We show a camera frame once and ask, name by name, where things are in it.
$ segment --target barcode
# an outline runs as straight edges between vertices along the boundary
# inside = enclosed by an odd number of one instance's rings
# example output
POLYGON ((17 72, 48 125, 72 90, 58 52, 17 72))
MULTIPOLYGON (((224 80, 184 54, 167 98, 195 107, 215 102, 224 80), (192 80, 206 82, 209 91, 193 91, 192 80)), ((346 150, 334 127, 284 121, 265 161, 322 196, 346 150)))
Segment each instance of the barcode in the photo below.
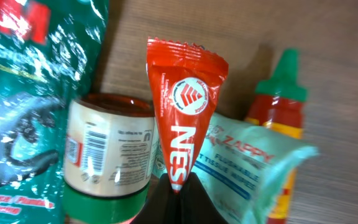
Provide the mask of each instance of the barcode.
POLYGON ((67 138, 66 156, 72 163, 77 163, 78 143, 71 138, 67 138))
POLYGON ((86 126, 81 169, 89 174, 101 175, 107 149, 107 135, 86 126))

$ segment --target brown wooden surface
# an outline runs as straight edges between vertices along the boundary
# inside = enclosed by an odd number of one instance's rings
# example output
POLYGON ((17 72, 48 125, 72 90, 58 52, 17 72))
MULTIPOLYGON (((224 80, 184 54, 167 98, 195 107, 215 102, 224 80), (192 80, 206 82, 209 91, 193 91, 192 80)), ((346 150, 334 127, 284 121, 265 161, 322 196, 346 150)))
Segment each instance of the brown wooden surface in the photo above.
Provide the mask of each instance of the brown wooden surface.
POLYGON ((148 36, 202 44, 230 64, 218 111, 241 119, 285 47, 300 49, 310 89, 289 223, 358 223, 358 0, 112 0, 95 89, 151 99, 148 36))

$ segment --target white circular logo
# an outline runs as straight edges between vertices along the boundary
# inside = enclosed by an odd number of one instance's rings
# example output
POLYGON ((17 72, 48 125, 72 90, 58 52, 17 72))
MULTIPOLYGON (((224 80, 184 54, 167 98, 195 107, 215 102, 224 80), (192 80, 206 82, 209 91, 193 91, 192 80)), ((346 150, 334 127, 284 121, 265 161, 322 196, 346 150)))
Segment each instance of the white circular logo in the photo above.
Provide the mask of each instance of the white circular logo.
POLYGON ((173 86, 172 98, 179 111, 196 115, 208 104, 208 86, 198 78, 185 78, 173 86))

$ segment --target green plastic package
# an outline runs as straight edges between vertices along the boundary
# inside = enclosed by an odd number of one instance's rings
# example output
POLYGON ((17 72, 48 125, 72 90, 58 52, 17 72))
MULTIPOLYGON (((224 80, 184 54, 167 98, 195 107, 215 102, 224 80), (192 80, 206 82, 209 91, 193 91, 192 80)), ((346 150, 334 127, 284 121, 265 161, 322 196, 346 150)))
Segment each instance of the green plastic package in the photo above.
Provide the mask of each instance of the green plastic package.
MULTIPOLYGON (((153 147, 160 177, 167 170, 158 137, 153 147)), ((228 223, 266 224, 286 176, 317 154, 306 142, 215 113, 192 172, 228 223)))
POLYGON ((107 21, 108 0, 0 0, 0 223, 63 223, 68 105, 107 21))

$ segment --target yellow label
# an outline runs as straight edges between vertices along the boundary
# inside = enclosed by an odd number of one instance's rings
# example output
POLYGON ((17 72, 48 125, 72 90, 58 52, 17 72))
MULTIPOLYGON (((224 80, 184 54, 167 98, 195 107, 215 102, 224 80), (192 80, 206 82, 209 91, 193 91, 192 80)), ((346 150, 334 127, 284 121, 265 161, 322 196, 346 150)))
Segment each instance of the yellow label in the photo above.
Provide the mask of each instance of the yellow label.
MULTIPOLYGON (((278 133, 285 134, 287 136, 300 139, 302 137, 302 129, 294 128, 284 124, 278 124, 273 122, 265 122, 264 125, 278 133)), ((293 170, 287 177, 287 182, 284 185, 281 195, 276 198, 276 206, 269 214, 269 218, 284 219, 287 218, 290 211, 290 204, 293 195, 293 187, 295 184, 296 170, 293 170)))
POLYGON ((259 120, 255 118, 246 118, 246 121, 254 125, 259 125, 259 120))

